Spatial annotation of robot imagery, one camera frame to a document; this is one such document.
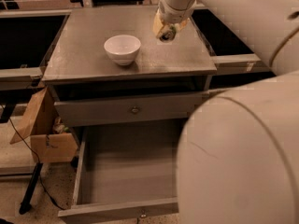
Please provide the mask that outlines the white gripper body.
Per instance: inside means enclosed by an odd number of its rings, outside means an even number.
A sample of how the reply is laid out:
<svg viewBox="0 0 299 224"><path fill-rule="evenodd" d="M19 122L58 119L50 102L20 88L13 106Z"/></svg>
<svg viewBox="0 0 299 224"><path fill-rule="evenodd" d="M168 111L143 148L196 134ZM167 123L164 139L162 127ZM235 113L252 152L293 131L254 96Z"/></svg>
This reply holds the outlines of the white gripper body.
<svg viewBox="0 0 299 224"><path fill-rule="evenodd" d="M165 0L160 0L157 15L164 24L176 24L186 21L193 13L196 6L195 0L190 0L183 5L183 8L171 6Z"/></svg>

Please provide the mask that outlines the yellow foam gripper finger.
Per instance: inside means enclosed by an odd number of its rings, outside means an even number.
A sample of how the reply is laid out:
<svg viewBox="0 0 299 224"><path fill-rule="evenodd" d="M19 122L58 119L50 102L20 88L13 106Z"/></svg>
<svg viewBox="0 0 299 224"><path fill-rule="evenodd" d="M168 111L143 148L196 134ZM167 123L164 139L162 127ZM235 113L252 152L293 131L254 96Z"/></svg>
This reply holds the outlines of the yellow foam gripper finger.
<svg viewBox="0 0 299 224"><path fill-rule="evenodd" d="M161 18L161 14L159 11L156 11L156 14L154 16L153 20L153 26L152 26L152 32L155 34L157 38L161 36L161 30L164 28L164 23Z"/></svg>
<svg viewBox="0 0 299 224"><path fill-rule="evenodd" d="M175 24L176 32L179 33L182 29L184 29L186 27L187 24L188 24L187 20L184 20L180 23L176 23Z"/></svg>

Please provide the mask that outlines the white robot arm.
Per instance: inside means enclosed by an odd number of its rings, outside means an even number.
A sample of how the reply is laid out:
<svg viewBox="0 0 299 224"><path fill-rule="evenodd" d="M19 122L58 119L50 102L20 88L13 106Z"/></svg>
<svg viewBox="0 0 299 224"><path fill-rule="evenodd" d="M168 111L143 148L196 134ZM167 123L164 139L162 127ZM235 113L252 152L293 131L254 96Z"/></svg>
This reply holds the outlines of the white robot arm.
<svg viewBox="0 0 299 224"><path fill-rule="evenodd" d="M160 0L165 22L201 2L274 73L200 105L178 144L180 224L299 224L299 0Z"/></svg>

